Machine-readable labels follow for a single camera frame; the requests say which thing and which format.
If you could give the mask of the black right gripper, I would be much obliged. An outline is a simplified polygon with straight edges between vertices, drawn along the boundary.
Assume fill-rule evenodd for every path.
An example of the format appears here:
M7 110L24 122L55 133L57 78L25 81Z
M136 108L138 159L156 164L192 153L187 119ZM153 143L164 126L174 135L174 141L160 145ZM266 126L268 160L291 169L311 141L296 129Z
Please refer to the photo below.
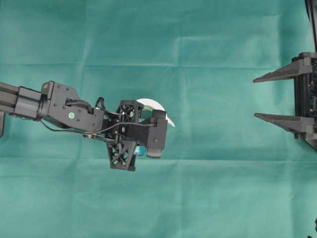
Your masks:
M300 53L293 62L253 80L254 83L294 78L295 115L283 116L255 113L254 116L270 122L287 132L302 133L295 138L304 139L314 150L317 149L317 54ZM308 132L303 119L312 125Z

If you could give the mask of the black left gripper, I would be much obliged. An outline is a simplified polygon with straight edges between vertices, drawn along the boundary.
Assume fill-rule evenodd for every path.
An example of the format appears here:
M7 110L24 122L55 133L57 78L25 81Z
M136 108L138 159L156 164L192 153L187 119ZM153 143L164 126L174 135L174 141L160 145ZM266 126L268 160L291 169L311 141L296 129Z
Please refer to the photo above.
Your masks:
M112 169L134 171L137 156L146 153L149 122L138 122L143 104L137 101L121 101L115 112L105 107L106 119L103 128L106 146Z

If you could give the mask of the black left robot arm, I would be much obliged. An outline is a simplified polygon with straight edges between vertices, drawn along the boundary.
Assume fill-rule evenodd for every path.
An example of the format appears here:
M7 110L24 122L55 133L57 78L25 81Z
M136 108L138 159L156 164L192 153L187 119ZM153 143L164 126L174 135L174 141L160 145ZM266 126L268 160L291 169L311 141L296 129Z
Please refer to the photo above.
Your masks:
M99 97L95 106L81 100L74 88L48 81L41 91L7 83L0 84L0 132L4 133L6 115L51 123L56 132L74 133L106 143L112 169L135 170L135 150L141 144L135 139L120 136L119 130L147 129L139 122L143 104L123 101L114 113L106 110Z

